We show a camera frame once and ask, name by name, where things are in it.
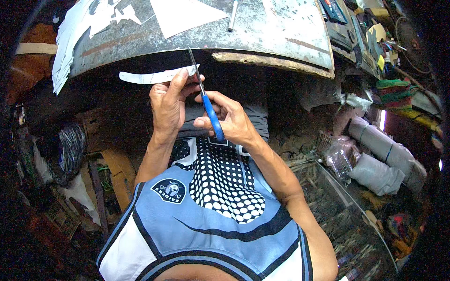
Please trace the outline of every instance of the light blue jersey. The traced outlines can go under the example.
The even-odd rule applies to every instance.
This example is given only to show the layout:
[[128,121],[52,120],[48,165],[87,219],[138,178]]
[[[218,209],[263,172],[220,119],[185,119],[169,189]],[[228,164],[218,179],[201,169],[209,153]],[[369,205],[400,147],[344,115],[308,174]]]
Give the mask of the light blue jersey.
[[240,145],[186,138],[140,183],[97,259],[109,280],[153,280],[182,263],[238,280],[312,280],[305,233]]

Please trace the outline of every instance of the person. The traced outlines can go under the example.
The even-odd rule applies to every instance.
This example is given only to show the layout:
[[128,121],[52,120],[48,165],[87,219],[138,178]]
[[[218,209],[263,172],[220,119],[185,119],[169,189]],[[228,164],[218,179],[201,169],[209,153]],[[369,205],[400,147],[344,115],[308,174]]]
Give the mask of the person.
[[[264,116],[206,91],[226,140],[214,138],[206,114],[185,137],[185,100],[199,90],[185,69],[152,87],[153,134],[133,200],[98,256],[103,278],[334,280],[333,246],[295,174],[267,144]],[[200,95],[195,101],[201,105]]]

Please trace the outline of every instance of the scissor blade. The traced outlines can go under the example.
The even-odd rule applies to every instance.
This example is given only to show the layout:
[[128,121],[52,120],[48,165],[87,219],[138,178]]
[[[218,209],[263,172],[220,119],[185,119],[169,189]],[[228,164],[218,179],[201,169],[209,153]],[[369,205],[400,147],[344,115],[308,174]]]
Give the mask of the scissor blade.
[[202,79],[200,79],[200,73],[198,72],[197,64],[195,63],[194,54],[192,53],[191,47],[188,46],[189,56],[191,57],[192,64],[195,66],[195,74],[197,75],[198,85],[200,86],[200,92],[202,95],[206,95],[205,89],[203,88]]

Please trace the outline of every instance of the wire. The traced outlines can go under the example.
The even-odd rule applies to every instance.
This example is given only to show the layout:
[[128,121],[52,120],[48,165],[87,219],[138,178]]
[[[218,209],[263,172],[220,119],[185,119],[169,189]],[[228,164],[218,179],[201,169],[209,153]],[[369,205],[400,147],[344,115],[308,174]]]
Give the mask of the wire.
[[[395,22],[395,35],[396,35],[397,40],[398,40],[398,42],[400,43],[400,45],[403,45],[403,44],[400,42],[400,37],[398,36],[398,31],[397,31],[397,25],[398,25],[398,22],[399,22],[401,19],[404,19],[404,20],[406,20],[406,21],[408,20],[406,17],[399,17],[399,18],[397,19],[397,21]],[[412,62],[410,61],[410,59],[408,58],[408,56],[407,56],[405,53],[404,53],[404,57],[406,58],[406,60],[409,62],[409,64],[410,64],[417,72],[422,73],[422,74],[429,74],[429,73],[431,72],[431,68],[428,68],[428,71],[427,71],[427,72],[423,72],[423,71],[417,69],[417,68],[412,64]]]

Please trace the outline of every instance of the black and white dots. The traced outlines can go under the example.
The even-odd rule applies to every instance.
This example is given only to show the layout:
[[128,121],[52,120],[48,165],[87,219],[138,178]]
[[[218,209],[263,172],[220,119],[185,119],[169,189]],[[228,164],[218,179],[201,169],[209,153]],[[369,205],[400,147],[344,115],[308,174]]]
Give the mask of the black and white dots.
[[233,144],[210,143],[207,138],[197,138],[196,145],[197,159],[191,165],[195,172],[189,184],[192,200],[237,223],[261,216],[265,199],[254,189],[248,156],[239,155]]

